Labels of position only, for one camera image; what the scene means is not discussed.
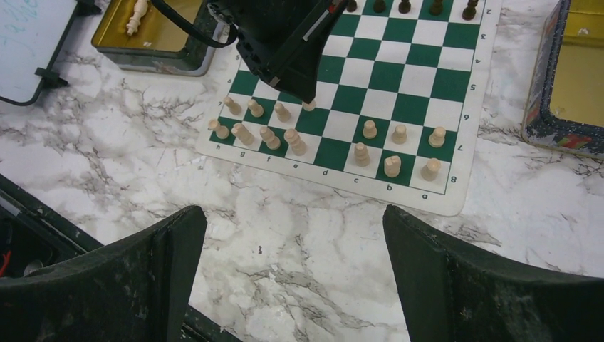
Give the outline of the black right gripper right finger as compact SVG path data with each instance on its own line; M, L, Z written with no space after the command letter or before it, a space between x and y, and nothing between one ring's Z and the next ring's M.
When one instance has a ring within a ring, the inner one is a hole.
M382 226L412 341L601 341L603 280L507 259L388 205Z

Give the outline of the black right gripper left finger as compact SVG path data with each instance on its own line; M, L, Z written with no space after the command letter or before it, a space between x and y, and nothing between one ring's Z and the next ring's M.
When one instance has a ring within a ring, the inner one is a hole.
M188 206L152 226L1 282L3 341L178 341L207 218Z

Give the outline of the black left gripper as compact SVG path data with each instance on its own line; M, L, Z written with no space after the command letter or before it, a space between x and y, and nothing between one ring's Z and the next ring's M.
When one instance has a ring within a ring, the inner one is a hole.
M266 85L311 103L322 52L347 1L209 1L237 29L236 49Z

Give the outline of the white pawn piece e file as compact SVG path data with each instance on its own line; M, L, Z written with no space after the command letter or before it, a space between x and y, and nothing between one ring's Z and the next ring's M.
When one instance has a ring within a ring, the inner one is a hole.
M303 108L305 111L308 111L308 112L310 112L310 111L312 111L312 110L315 110L315 109L316 109L316 102L315 102L314 100L312 100L312 101L311 101L311 102L309 102L309 103L303 102L303 103L302 103L302 108Z

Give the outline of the white pawn piece f file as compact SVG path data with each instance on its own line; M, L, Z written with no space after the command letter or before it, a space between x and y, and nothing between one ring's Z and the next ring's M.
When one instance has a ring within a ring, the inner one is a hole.
M274 106L274 112L281 122L288 122L291 118L290 111L283 105L283 103L277 102Z

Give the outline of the white pawn piece c file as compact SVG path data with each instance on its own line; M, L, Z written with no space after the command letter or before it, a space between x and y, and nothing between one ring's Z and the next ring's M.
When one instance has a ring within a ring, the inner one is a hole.
M363 123L362 134L365 139L373 139L377 136L378 129L374 120L366 120Z

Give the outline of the white rook piece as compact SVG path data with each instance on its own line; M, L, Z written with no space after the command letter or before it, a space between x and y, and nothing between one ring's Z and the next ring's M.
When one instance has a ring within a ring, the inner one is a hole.
M211 119L208 122L208 128L216 135L220 140L225 140L230 135L230 130L227 126L222 125L217 119Z

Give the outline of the white bishop piece c file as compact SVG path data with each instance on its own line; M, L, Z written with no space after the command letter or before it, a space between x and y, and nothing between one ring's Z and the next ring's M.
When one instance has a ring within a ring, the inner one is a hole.
M355 163L359 167L366 167L370 164L369 150L366 144L359 142L354 147Z

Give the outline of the white knight chess piece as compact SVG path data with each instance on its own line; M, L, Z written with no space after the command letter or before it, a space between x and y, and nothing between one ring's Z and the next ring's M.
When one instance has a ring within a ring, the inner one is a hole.
M384 173L389 178L396 178L400 174L402 160L398 155L386 157L383 162Z

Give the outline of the white pawn piece a file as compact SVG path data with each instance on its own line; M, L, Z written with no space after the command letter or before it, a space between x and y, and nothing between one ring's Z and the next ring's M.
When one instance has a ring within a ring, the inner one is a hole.
M433 148L440 148L443 146L446 138L447 130L442 127L435 127L428 138L428 143Z

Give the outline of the white pawn piece b file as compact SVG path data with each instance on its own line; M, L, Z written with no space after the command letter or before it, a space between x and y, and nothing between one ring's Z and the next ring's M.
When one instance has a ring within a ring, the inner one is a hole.
M404 144L407 140L406 125L403 125L403 124L396 125L392 132L391 140L394 144L397 144L397 145Z

